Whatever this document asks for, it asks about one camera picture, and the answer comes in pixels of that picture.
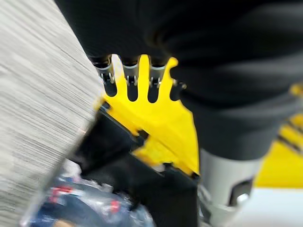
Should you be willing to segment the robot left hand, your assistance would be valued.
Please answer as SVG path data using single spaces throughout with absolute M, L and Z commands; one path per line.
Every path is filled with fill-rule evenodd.
M 300 0 L 58 0 L 89 60 L 169 57 L 199 145 L 203 222 L 228 226 L 282 124 L 302 107 Z

